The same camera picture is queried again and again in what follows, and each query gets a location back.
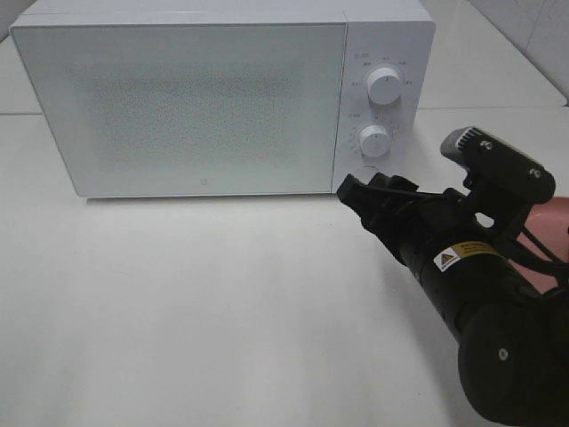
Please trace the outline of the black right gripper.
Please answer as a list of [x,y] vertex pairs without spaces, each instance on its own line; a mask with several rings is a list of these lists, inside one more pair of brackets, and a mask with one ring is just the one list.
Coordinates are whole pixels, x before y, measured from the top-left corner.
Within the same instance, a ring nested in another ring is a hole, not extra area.
[[398,262],[417,262],[426,252],[461,241],[483,241],[474,219],[461,211],[466,197],[455,189],[441,193],[420,192],[403,176],[376,173],[371,186],[348,174],[336,191],[340,202],[364,221]]

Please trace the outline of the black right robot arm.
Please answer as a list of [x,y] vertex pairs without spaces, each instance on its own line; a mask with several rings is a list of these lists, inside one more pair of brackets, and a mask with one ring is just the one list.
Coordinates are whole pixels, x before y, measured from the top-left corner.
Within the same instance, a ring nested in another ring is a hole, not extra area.
[[353,176],[337,191],[412,272],[458,343],[469,404],[508,426],[568,423],[568,293],[540,294],[497,250],[464,198],[423,193],[407,179]]

